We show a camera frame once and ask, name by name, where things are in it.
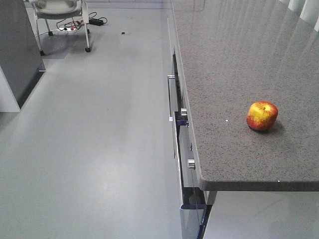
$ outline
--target white curtain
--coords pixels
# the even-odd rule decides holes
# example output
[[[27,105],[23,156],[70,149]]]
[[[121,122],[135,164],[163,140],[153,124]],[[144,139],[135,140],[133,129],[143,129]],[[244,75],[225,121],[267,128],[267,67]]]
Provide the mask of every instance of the white curtain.
[[[319,31],[319,0],[279,0]]]

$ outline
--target power adapter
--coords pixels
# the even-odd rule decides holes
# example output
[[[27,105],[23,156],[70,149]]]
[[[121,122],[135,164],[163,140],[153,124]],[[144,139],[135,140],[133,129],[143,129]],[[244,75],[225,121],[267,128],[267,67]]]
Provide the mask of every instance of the power adapter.
[[[96,25],[96,26],[101,26],[101,25],[104,24],[102,20],[96,19],[96,18],[91,18],[91,19],[89,19],[89,23],[90,23],[91,25]]]

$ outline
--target power strip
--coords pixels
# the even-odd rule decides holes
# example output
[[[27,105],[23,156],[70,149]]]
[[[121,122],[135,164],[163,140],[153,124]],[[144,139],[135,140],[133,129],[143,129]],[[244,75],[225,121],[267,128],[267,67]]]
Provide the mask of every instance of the power strip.
[[[61,31],[70,31],[70,32],[76,32],[77,29],[75,27],[71,28],[71,27],[59,27],[59,30]]]

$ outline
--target countertop edge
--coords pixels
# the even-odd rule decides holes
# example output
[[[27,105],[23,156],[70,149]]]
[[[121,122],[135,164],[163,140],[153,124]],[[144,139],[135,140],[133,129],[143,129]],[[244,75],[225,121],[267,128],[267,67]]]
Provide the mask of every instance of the countertop edge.
[[[319,182],[199,182],[203,191],[319,192]]]

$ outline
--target cabinet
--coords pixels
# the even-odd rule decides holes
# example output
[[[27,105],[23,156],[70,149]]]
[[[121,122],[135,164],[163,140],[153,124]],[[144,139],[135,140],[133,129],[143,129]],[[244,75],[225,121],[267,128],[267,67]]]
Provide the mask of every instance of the cabinet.
[[[44,66],[23,1],[0,1],[0,112],[19,112]]]

